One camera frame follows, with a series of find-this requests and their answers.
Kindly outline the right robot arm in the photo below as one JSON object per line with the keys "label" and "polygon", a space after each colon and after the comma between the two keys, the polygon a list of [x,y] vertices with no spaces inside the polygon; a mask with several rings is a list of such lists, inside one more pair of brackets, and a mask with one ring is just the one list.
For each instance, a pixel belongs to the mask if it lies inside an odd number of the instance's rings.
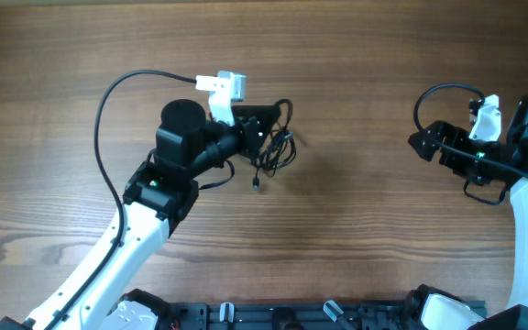
{"label": "right robot arm", "polygon": [[528,95],[521,98],[505,142],[501,134],[499,98],[470,105],[472,128],[444,121],[419,127],[408,142],[424,160],[441,154],[440,164],[484,186],[503,182],[501,199],[508,199],[515,220],[515,254],[511,295],[504,311],[480,317],[464,302],[443,293],[429,293],[415,311],[417,324],[426,329],[528,329]]}

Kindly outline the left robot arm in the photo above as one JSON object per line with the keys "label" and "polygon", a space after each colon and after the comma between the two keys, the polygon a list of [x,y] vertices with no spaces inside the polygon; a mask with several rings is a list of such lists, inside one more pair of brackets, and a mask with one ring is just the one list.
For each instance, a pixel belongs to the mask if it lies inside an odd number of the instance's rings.
{"label": "left robot arm", "polygon": [[232,122],[208,119],[195,101],[164,106],[156,147],[127,182],[114,219],[77,269],[23,321],[8,316],[0,329],[153,329],[169,305],[152,306],[151,295],[127,291],[143,264],[171,237],[202,190],[196,178],[241,155],[259,164],[268,135],[283,143],[292,133],[277,123],[291,116],[292,102],[234,105]]}

